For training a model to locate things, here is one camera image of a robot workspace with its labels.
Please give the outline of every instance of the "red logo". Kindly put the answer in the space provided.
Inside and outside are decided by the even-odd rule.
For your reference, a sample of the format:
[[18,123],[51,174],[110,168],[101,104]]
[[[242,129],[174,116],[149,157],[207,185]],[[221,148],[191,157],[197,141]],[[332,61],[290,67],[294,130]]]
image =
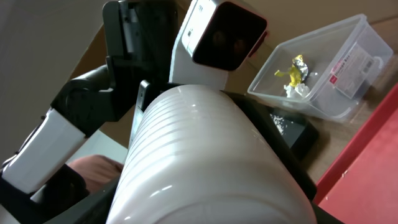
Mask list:
[[335,84],[335,83],[337,82],[337,77],[335,77],[334,75],[332,75],[329,81],[330,81],[332,84]]

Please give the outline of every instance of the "white cylinder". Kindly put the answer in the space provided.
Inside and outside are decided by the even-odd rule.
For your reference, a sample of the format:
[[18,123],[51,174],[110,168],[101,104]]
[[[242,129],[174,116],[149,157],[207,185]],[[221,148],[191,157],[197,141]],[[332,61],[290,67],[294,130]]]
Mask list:
[[316,223],[308,199],[233,101],[173,88],[144,113],[107,223]]

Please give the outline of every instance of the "red tray edge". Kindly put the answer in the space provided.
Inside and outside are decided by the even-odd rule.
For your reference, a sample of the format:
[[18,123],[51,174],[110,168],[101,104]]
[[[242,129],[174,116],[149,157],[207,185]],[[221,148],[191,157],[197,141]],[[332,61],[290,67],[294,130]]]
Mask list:
[[360,155],[373,136],[398,108],[398,84],[387,94],[369,119],[361,126],[352,140],[342,150],[331,166],[317,182],[317,194],[313,202],[317,205],[340,179],[348,167]]

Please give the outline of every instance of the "transparent storage box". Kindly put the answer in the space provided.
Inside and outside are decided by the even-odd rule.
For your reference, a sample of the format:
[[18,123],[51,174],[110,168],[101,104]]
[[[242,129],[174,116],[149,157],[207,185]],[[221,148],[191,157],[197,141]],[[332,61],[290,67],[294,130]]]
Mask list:
[[[302,99],[288,98],[284,85],[292,59],[303,55],[310,93]],[[344,121],[359,104],[372,82],[393,54],[392,49],[368,24],[363,14],[279,44],[262,66],[248,93],[273,106],[323,119]]]

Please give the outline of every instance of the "red tray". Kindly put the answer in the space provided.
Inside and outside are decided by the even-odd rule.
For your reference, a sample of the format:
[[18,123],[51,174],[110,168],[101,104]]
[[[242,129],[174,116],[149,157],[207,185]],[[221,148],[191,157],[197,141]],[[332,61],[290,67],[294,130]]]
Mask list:
[[344,223],[398,223],[398,85],[317,188],[314,202]]

